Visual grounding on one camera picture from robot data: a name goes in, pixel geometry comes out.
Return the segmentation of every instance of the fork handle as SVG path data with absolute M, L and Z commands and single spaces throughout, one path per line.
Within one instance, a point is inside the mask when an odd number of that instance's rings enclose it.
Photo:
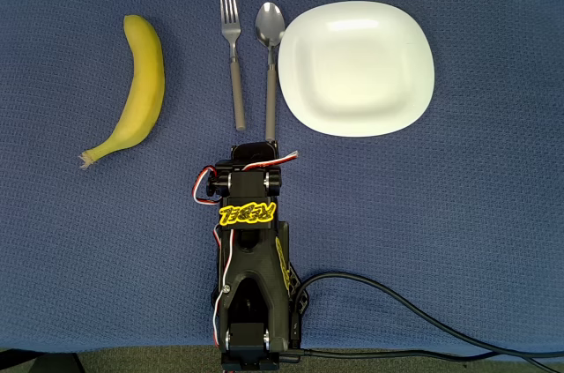
M 276 68 L 274 64 L 268 66 L 266 82 L 266 140 L 274 140 L 276 127 Z
M 239 59 L 237 57 L 231 57 L 231 86 L 233 88 L 235 128 L 238 131 L 244 131 L 246 129 L 245 109 L 243 107 L 243 91 L 241 87 L 241 68 L 239 67 Z

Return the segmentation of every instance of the spoon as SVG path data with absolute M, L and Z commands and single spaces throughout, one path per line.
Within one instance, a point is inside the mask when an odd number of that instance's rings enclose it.
M 256 38 L 268 49 L 268 77 L 266 86 L 266 140 L 274 140 L 276 124 L 276 65 L 274 47 L 286 30 L 284 17 L 274 3 L 264 3 L 255 21 Z

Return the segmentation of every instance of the yellow sticker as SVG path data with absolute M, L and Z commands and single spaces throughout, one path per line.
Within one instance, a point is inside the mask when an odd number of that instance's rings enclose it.
M 274 220 L 274 212 L 276 211 L 276 203 L 248 203 L 246 205 L 235 207 L 227 205 L 219 210 L 221 226 L 233 225 L 234 223 L 266 223 Z
M 286 261 L 284 260 L 284 253 L 282 252 L 282 244 L 280 243 L 278 237 L 276 237 L 276 250 L 278 251 L 278 258 L 280 258 L 280 269 L 282 269 L 284 284 L 286 285 L 288 294 L 290 294 L 290 271 L 286 269 Z

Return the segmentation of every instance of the spoon handle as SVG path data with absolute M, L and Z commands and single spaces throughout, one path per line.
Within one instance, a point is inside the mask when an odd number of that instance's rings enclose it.
M 275 64 L 268 66 L 268 78 L 266 85 L 266 140 L 274 140 L 274 129 L 276 126 L 276 68 Z

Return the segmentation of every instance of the square plate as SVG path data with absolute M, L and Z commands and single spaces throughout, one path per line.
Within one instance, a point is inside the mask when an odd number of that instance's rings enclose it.
M 391 5 L 362 1 L 298 16 L 280 44 L 278 74 L 298 120 L 342 137 L 409 126 L 434 88 L 433 56 L 417 22 Z

